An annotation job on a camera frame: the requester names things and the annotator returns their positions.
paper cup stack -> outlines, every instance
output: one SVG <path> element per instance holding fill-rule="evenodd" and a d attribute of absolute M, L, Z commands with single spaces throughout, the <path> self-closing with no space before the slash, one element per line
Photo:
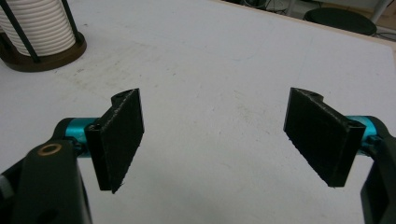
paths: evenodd
<path fill-rule="evenodd" d="M 76 43 L 60 0 L 7 0 L 7 3 L 38 56 L 65 51 Z M 0 27 L 19 53 L 30 56 L 2 8 Z"/>

white tabletop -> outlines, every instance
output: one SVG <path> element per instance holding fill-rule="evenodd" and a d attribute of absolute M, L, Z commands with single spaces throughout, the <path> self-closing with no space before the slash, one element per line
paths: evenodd
<path fill-rule="evenodd" d="M 396 134 L 392 49 L 218 1 L 70 1 L 88 48 L 26 74 L 0 63 L 0 170 L 63 118 L 100 117 L 140 88 L 146 132 L 124 185 L 98 189 L 78 159 L 100 223 L 363 223 L 357 157 L 331 189 L 283 132 L 290 87 Z"/>

brass screw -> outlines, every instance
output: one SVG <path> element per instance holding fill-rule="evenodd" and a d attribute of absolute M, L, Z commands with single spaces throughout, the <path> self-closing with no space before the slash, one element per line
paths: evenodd
<path fill-rule="evenodd" d="M 61 150 L 62 146 L 60 144 L 48 144 L 43 146 L 37 151 L 39 156 L 50 156 Z"/>

textured black pad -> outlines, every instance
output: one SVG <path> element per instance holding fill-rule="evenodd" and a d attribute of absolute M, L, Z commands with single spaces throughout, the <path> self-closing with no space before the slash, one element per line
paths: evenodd
<path fill-rule="evenodd" d="M 343 187 L 365 126 L 347 119 L 312 91 L 291 88 L 284 131 L 329 187 Z"/>
<path fill-rule="evenodd" d="M 101 190 L 116 192 L 142 140 L 144 125 L 139 89 L 111 98 L 112 106 L 85 129 Z"/>

round stool seat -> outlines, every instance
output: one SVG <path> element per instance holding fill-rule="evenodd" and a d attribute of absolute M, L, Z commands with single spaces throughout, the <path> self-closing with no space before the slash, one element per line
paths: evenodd
<path fill-rule="evenodd" d="M 375 24 L 361 14 L 340 8 L 321 7 L 305 13 L 304 19 L 361 35 L 374 35 Z"/>

